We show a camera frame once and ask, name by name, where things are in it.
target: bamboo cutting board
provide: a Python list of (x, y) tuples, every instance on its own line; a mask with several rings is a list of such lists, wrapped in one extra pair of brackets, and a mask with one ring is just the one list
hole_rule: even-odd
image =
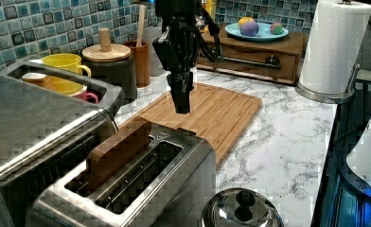
[(160, 96), (120, 127), (136, 117), (172, 129), (196, 132), (216, 151), (216, 165), (220, 166), (258, 112), (261, 100), (231, 90), (196, 83), (190, 95), (191, 113), (174, 111), (170, 92)]

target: drawer handle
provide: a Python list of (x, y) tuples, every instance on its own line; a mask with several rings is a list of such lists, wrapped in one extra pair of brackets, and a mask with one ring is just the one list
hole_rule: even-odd
[(266, 58), (265, 63), (258, 62), (258, 61), (247, 61), (247, 60), (240, 60), (240, 59), (234, 59), (234, 58), (228, 58), (223, 56), (224, 61), (231, 61), (231, 62), (236, 62), (236, 63), (244, 63), (244, 64), (249, 64), (253, 66), (261, 66), (261, 67), (266, 67), (266, 68), (273, 68), (280, 70), (282, 68), (280, 64), (280, 59), (277, 56), (271, 55), (270, 57)]

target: tile backsplash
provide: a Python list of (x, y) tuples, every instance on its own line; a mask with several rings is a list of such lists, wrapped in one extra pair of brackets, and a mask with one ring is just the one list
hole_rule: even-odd
[[(16, 60), (77, 53), (98, 43), (108, 27), (112, 43), (136, 39), (139, 6), (130, 0), (0, 0), (0, 70)], [(145, 26), (159, 23), (147, 7)]]
[(288, 31), (309, 33), (317, 0), (219, 0), (215, 20), (236, 23), (249, 16), (260, 23), (282, 23)]

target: robotic arm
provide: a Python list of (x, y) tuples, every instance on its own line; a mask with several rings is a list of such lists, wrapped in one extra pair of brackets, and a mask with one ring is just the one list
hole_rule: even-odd
[[(165, 70), (170, 71), (168, 85), (177, 114), (190, 113), (189, 93), (193, 90), (193, 73), (199, 49), (210, 61), (222, 61), (219, 26), (202, 7), (201, 0), (144, 0), (135, 4), (155, 5), (156, 16), (162, 17), (162, 36), (153, 41), (153, 48)], [(215, 39), (211, 50), (196, 27), (195, 16), (203, 14), (209, 33)]]

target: teal plate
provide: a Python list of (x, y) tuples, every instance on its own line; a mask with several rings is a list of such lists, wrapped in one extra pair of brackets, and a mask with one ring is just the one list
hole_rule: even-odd
[(243, 40), (249, 40), (249, 41), (271, 41), (276, 40), (282, 37), (287, 36), (289, 34), (289, 31), (283, 28), (283, 32), (280, 35), (273, 35), (271, 33), (271, 24), (266, 23), (258, 23), (259, 25), (259, 32), (255, 37), (250, 36), (243, 36), (241, 35), (239, 31), (239, 23), (233, 23), (231, 25), (226, 26), (225, 30), (228, 34), (233, 35), (237, 38), (241, 38)]

